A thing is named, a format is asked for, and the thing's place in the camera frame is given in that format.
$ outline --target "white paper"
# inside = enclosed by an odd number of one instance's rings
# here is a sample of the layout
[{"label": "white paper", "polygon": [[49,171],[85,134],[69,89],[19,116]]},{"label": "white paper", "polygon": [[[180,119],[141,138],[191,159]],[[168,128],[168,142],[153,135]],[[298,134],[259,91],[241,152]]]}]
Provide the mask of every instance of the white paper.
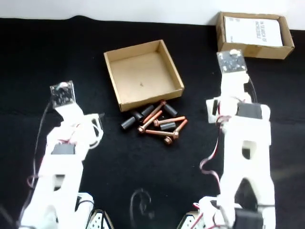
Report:
[{"label": "white paper", "polygon": [[283,46],[277,20],[224,17],[225,38],[228,43]]}]

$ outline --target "white wall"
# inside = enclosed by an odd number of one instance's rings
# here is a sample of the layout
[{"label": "white wall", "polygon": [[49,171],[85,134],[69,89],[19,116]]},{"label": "white wall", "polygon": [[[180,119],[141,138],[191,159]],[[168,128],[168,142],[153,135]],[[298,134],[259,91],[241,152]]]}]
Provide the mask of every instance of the white wall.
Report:
[{"label": "white wall", "polygon": [[0,0],[0,17],[215,24],[219,11],[284,15],[290,29],[305,30],[305,0]]}]

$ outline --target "circuit board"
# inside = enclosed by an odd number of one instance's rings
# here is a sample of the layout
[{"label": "circuit board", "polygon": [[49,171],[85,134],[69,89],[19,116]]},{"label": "circuit board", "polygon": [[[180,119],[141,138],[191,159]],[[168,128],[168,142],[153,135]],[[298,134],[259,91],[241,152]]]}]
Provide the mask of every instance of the circuit board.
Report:
[{"label": "circuit board", "polygon": [[75,103],[74,86],[72,81],[50,86],[53,108]]},{"label": "circuit board", "polygon": [[222,74],[247,71],[241,50],[230,50],[217,53],[217,59]]}]

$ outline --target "cardboard tray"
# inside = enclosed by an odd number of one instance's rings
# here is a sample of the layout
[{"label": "cardboard tray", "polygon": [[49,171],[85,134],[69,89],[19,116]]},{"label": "cardboard tray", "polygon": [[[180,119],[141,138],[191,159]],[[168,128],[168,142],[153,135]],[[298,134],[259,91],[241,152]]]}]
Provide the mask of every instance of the cardboard tray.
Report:
[{"label": "cardboard tray", "polygon": [[104,57],[120,111],[183,93],[184,85],[163,40],[105,52]]},{"label": "cardboard tray", "polygon": [[[283,46],[262,46],[243,43],[228,43],[225,40],[224,16],[235,18],[261,18],[277,20],[280,25]],[[216,23],[218,51],[229,51],[241,49],[246,57],[285,59],[295,48],[286,18],[274,14],[250,14],[250,13],[229,13],[220,12]]]}]

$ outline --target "copper screw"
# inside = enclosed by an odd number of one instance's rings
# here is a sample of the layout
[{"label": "copper screw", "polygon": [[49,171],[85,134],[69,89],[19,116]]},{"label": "copper screw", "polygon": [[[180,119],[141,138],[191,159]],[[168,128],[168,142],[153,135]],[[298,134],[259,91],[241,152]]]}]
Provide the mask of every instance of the copper screw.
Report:
[{"label": "copper screw", "polygon": [[162,111],[156,113],[153,117],[151,117],[144,125],[138,127],[138,131],[142,134],[145,132],[146,127],[148,127],[157,117],[162,114]]},{"label": "copper screw", "polygon": [[187,119],[185,119],[174,131],[173,133],[179,134],[179,131],[187,124]]},{"label": "copper screw", "polygon": [[145,130],[145,133],[152,135],[162,135],[172,137],[173,139],[177,139],[179,137],[178,132],[166,132],[166,131],[157,131],[157,130]]},{"label": "copper screw", "polygon": [[164,142],[165,142],[165,144],[170,145],[170,144],[173,143],[173,140],[172,140],[171,137],[166,136],[166,137],[164,138]]},{"label": "copper screw", "polygon": [[183,120],[185,120],[185,116],[164,119],[164,120],[161,120],[161,121],[156,119],[156,120],[154,120],[153,124],[154,124],[154,126],[160,126],[160,124],[170,123],[170,122],[178,122],[178,121],[183,121]]},{"label": "copper screw", "polygon": [[166,104],[165,100],[161,100],[160,104],[144,119],[143,124],[151,119],[164,105]]}]

